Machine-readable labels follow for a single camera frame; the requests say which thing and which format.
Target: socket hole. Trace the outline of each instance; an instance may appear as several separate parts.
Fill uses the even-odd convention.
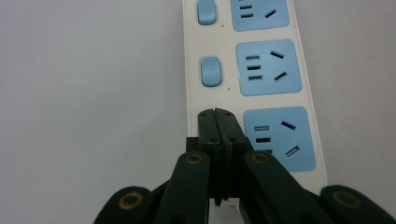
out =
[[[248,77],[248,80],[249,80],[249,81],[262,80],[262,76]]]
[[[256,138],[256,143],[269,143],[271,138]]]
[[[248,14],[242,14],[241,18],[250,18],[253,17],[253,13],[248,13]]]
[[[290,124],[290,123],[287,123],[286,121],[283,121],[282,120],[282,123],[281,123],[281,125],[283,125],[283,126],[285,126],[285,127],[287,127],[287,128],[290,128],[290,129],[292,129],[292,130],[296,130],[296,126],[294,126],[294,125],[292,125],[292,124]]]
[[[260,59],[260,55],[247,56],[247,61],[259,60],[259,59]]]
[[[251,71],[251,70],[260,70],[262,69],[262,67],[260,65],[252,65],[252,66],[248,66],[247,70]]]
[[[282,74],[280,74],[279,76],[275,77],[274,80],[275,81],[279,81],[281,78],[287,76],[288,74],[286,72],[283,72]]]
[[[241,6],[241,7],[239,7],[239,9],[248,9],[248,8],[251,8],[251,5],[249,5],[249,6]]]
[[[274,10],[268,12],[267,14],[265,14],[265,18],[268,19],[269,17],[271,17],[271,16],[274,15],[275,13],[276,13],[276,10],[274,9]]]
[[[283,58],[285,57],[284,54],[281,54],[281,53],[276,52],[276,51],[271,51],[271,55],[272,55],[272,56],[275,56],[275,57],[277,57],[277,58],[280,58],[280,59],[283,59]]]
[[[254,127],[254,131],[260,132],[260,131],[269,131],[270,126],[256,126]]]
[[[292,148],[290,151],[288,151],[286,154],[287,157],[290,157],[291,155],[293,155],[294,153],[296,153],[298,150],[300,150],[300,148],[298,146]]]

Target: white power strip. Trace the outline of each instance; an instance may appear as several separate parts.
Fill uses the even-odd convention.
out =
[[[201,111],[229,110],[255,149],[272,152],[303,188],[318,194],[327,177],[302,44],[292,0],[283,0],[284,6],[279,2],[183,0],[189,136],[198,134]],[[260,14],[261,7],[266,12]],[[274,19],[269,28],[248,23],[257,14],[254,21]],[[300,115],[303,121],[289,121]],[[306,137],[307,146],[298,142]],[[289,140],[296,146],[287,146]],[[278,143],[289,149],[279,151]]]

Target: black metal part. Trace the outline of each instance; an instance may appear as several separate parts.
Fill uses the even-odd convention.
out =
[[[202,152],[179,157],[154,224],[204,224],[208,220],[210,158]]]
[[[169,181],[154,191],[129,187],[114,194],[95,224],[205,224],[208,198],[240,199],[250,224],[395,223],[354,189],[331,186],[317,196],[303,189],[264,151],[254,151],[235,116],[223,109],[198,115],[199,137],[188,137]]]

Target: blue switch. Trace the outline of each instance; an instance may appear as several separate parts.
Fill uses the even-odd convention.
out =
[[[201,25],[211,25],[217,20],[215,0],[198,1],[198,22]]]
[[[218,57],[201,60],[202,83],[206,87],[217,87],[221,83],[221,67]]]

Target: white background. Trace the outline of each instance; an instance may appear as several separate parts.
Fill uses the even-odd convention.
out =
[[[396,217],[396,2],[294,5],[329,185]],[[186,136],[181,0],[0,2],[0,223],[93,223]]]

